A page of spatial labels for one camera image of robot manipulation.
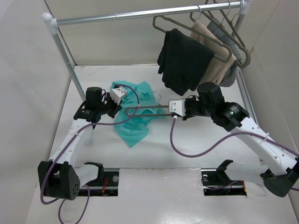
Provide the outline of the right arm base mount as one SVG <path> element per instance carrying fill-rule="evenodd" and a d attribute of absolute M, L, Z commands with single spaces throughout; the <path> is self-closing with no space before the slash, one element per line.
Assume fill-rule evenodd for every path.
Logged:
<path fill-rule="evenodd" d="M 201 169 L 204 196 L 247 196 L 244 182 L 231 180 L 225 173 L 231 163 L 225 160 L 217 168 Z"/>

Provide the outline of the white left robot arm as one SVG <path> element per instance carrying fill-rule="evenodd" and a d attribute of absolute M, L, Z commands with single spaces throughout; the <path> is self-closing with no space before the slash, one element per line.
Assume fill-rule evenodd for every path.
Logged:
<path fill-rule="evenodd" d="M 99 185 L 104 181 L 101 163 L 85 162 L 80 168 L 76 168 L 75 163 L 101 117 L 114 118 L 121 110 L 126 94 L 127 91 L 119 85 L 110 92 L 100 87 L 87 88 L 85 101 L 77 109 L 62 145 L 48 161 L 42 161 L 38 166 L 41 198 L 74 200 L 85 184 Z"/>

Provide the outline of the teal t shirt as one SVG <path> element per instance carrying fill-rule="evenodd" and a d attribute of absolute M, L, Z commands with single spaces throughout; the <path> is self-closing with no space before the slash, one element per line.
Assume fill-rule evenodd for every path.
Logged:
<path fill-rule="evenodd" d="M 130 88 L 125 88 L 128 94 L 122 100 L 121 110 L 118 112 L 117 117 L 114 120 L 116 123 L 128 118 L 125 114 L 125 109 L 127 107 L 137 106 L 136 95 L 139 97 L 140 106 L 157 105 L 155 95 L 152 93 L 153 90 L 149 83 L 141 82 L 139 84 L 134 84 L 127 81 L 115 81 L 113 82 L 112 87 L 117 84 L 130 86 L 133 90 L 135 90 L 135 92 L 132 92 Z M 154 118 L 155 117 L 133 117 L 125 123 L 114 126 L 114 129 L 129 147 L 133 147 L 148 135 L 148 125 Z"/>

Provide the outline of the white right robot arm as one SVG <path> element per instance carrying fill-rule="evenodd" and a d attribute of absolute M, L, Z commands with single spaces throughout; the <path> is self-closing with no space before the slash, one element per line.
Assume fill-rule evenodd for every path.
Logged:
<path fill-rule="evenodd" d="M 183 120 L 209 117 L 229 132 L 221 141 L 236 136 L 261 159 L 261 164 L 254 168 L 225 160 L 216 168 L 217 181 L 222 184 L 237 180 L 252 182 L 278 197 L 285 197 L 299 179 L 299 155 L 275 142 L 241 105 L 225 101 L 219 86 L 203 83 L 197 92 L 197 96 L 184 99 Z"/>

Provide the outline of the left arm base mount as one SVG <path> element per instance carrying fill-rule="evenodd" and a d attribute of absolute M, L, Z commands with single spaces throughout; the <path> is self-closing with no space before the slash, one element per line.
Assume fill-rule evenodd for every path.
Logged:
<path fill-rule="evenodd" d="M 93 180 L 87 183 L 90 196 L 118 196 L 119 169 L 105 169 L 103 180 Z"/>

